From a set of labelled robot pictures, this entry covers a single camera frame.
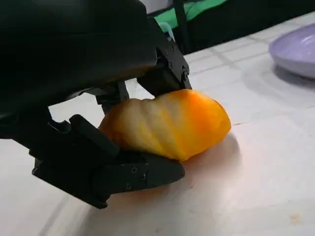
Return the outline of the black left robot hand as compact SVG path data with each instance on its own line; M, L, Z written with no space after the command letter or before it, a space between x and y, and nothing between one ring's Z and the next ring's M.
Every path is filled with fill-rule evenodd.
M189 66L138 0L3 0L0 3L0 137L28 148L33 175L98 208L112 194L185 176L173 160L122 151L81 115L49 106L83 93L104 112L128 101L125 81L150 94L189 89Z

